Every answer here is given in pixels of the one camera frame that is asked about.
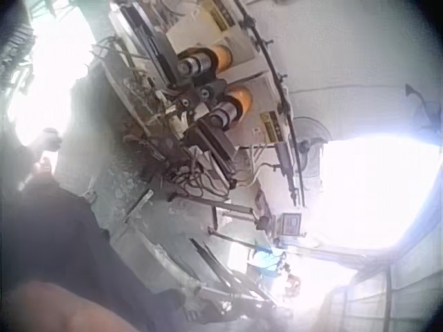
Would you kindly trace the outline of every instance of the metal roller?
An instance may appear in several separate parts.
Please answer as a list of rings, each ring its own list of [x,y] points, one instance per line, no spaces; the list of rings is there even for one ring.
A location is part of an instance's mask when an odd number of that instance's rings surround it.
[[[177,68],[183,77],[196,77],[207,71],[220,73],[232,62],[233,56],[229,49],[216,45],[194,50],[193,54],[179,61]]]
[[[240,120],[249,111],[252,101],[252,94],[246,88],[229,91],[224,100],[211,112],[211,125],[215,128],[228,129],[233,122]]]

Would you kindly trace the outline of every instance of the yellow label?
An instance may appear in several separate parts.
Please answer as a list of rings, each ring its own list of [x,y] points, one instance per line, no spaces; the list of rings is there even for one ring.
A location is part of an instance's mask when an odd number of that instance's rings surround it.
[[[282,129],[278,123],[277,114],[275,111],[270,111],[260,114],[260,119],[266,129],[270,143],[283,142]]]
[[[221,0],[203,0],[201,6],[210,13],[222,32],[235,25],[233,17]]]

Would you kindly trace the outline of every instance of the industrial machine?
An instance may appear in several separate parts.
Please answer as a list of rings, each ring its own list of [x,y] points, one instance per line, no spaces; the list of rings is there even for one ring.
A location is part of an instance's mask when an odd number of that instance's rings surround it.
[[[189,196],[226,198],[270,167],[286,177],[281,189],[293,204],[304,206],[292,110],[267,50],[271,41],[238,0],[204,0],[169,21],[152,6],[113,2],[117,46],[96,47],[126,62],[129,77],[106,65],[108,75],[114,86],[124,82],[118,89],[129,97],[122,99],[143,129],[135,139],[164,163],[163,177]],[[278,164],[259,163],[265,149]]]

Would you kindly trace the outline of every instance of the white wall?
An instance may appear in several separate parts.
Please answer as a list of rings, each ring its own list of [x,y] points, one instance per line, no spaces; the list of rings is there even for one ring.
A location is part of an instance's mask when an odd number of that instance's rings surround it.
[[[247,7],[263,38],[274,39],[269,50],[277,69],[288,75],[284,83],[295,92],[295,116],[320,120],[340,140],[409,131],[419,102],[406,98],[406,83],[427,100],[439,100],[438,39],[406,0],[292,2],[278,6],[261,0]],[[305,91],[328,86],[339,87]],[[266,158],[275,158],[272,153],[267,151]],[[294,210],[279,172],[263,169],[259,181],[274,213]],[[320,182],[305,182],[307,205],[313,206]]]

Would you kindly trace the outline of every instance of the hand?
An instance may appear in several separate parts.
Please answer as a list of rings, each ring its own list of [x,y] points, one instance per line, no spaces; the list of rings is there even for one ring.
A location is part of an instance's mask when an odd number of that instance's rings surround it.
[[[58,136],[58,131],[53,128],[47,128],[30,144],[29,149],[34,154],[35,160],[39,160],[42,157],[43,151],[58,151],[61,144],[62,139]]]
[[[5,312],[6,322],[17,331],[138,332],[99,304],[44,282],[28,282],[8,294]]]

